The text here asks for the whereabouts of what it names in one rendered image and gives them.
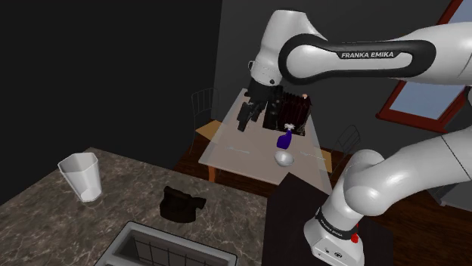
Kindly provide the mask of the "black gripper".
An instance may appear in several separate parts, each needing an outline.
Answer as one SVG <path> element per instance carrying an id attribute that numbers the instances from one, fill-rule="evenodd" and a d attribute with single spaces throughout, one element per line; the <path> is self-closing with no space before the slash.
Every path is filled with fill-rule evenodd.
<path id="1" fill-rule="evenodd" d="M 242 103 L 237 117 L 239 131 L 245 130 L 250 119 L 253 122 L 258 120 L 260 113 L 266 108 L 268 100 L 272 97 L 272 86 L 261 84 L 252 78 L 246 96 L 249 98 L 248 103 Z"/>

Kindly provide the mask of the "black dish rack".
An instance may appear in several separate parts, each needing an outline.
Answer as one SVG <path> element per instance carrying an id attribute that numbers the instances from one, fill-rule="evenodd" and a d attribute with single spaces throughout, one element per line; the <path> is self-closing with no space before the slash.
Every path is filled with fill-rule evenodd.
<path id="1" fill-rule="evenodd" d="M 295 94 L 283 92 L 275 95 L 267 104 L 263 128 L 286 132 L 286 124 L 293 125 L 293 134 L 304 136 L 305 125 L 311 113 L 311 100 Z"/>

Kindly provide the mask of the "blue spray bottle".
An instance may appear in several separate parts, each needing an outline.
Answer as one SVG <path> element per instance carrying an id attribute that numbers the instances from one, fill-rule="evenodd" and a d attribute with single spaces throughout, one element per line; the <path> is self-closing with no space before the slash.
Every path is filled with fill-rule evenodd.
<path id="1" fill-rule="evenodd" d="M 276 146 L 278 148 L 286 150 L 290 146 L 292 139 L 292 130 L 295 129 L 293 124 L 286 123 L 284 125 L 285 134 L 278 137 Z"/>

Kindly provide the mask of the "pale dining table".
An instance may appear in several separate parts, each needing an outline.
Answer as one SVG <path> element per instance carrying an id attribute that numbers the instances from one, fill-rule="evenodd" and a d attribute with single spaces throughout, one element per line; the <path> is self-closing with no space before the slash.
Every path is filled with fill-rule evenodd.
<path id="1" fill-rule="evenodd" d="M 274 155 L 279 149 L 276 142 L 280 131 L 273 131 L 262 127 L 264 115 L 261 114 L 257 122 L 250 121 L 244 131 L 238 130 L 237 116 L 243 102 L 249 100 L 244 95 L 243 88 L 219 126 L 214 137 L 206 147 L 199 163 L 243 175 L 270 184 L 280 184 L 287 173 L 292 173 L 313 187 L 329 194 L 332 191 L 325 161 L 313 156 L 304 156 L 310 153 L 322 156 L 315 127 L 312 119 L 308 118 L 304 136 L 293 135 L 287 152 L 294 157 L 294 163 L 288 167 L 279 166 Z M 226 147 L 249 151 L 245 154 Z"/>

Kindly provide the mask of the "white bowl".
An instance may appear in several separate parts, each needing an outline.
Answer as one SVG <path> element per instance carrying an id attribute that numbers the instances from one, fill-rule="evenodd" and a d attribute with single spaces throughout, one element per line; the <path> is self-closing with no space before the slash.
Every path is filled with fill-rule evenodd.
<path id="1" fill-rule="evenodd" d="M 279 150 L 274 155 L 276 163 L 281 167 L 288 167 L 294 163 L 294 157 L 285 150 Z"/>

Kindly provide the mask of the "dark robot stand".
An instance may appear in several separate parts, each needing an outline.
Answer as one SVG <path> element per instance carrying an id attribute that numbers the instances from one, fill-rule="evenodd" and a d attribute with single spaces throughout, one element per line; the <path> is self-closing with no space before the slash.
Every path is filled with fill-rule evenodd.
<path id="1" fill-rule="evenodd" d="M 303 227 L 328 195 L 291 173 L 268 198 L 262 266 L 330 266 L 316 258 Z M 394 266 L 393 234 L 370 218 L 359 222 L 365 266 Z"/>

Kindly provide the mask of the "black lidded pot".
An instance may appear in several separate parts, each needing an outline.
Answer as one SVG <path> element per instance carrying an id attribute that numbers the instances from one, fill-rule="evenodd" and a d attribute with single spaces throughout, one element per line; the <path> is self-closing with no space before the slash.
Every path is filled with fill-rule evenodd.
<path id="1" fill-rule="evenodd" d="M 176 223 L 191 223 L 196 220 L 196 209 L 203 209 L 207 200 L 193 197 L 169 186 L 163 189 L 164 198 L 160 202 L 160 215 Z"/>

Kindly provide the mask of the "red-framed window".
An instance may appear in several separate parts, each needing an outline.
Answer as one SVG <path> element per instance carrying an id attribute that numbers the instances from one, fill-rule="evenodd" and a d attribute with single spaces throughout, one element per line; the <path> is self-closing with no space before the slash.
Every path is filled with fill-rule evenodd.
<path id="1" fill-rule="evenodd" d="M 438 133 L 466 102 L 464 85 L 428 85 L 400 81 L 376 114 L 378 119 Z"/>

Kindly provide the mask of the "white faceted cup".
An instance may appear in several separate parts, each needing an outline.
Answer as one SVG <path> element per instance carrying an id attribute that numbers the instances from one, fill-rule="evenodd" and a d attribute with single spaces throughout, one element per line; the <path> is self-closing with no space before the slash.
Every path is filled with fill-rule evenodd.
<path id="1" fill-rule="evenodd" d="M 101 195 L 99 163 L 94 153 L 71 154 L 57 166 L 82 202 L 93 202 Z"/>

